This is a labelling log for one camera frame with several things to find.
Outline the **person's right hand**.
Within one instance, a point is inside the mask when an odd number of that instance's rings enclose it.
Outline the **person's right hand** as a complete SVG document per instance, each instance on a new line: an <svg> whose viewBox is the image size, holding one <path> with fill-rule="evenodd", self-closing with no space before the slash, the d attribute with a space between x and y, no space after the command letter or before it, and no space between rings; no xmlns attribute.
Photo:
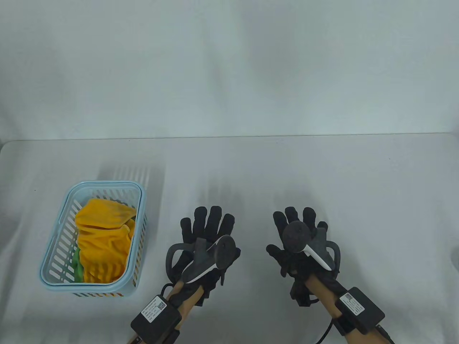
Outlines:
<svg viewBox="0 0 459 344"><path fill-rule="evenodd" d="M281 275L300 282L315 276L330 290L341 293L344 288L337 281L341 253L336 243L327 240L328 224L316 223L316 212L310 207L303 209L302 220L292 206L274 212L273 220L283 247L269 244L266 251L280 265Z"/></svg>

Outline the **person's left hand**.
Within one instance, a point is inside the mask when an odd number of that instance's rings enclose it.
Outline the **person's left hand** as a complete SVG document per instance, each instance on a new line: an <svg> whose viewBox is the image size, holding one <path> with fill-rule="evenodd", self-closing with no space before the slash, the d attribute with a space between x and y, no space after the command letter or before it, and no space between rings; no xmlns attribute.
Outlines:
<svg viewBox="0 0 459 344"><path fill-rule="evenodd" d="M240 249L231 237L235 217L223 215L214 205L208 211L201 206L194 211L194 220L180 222L182 243L170 246L166 254L166 274L180 292L194 292L202 288L212 291L217 282L224 283L225 273L239 258Z"/></svg>

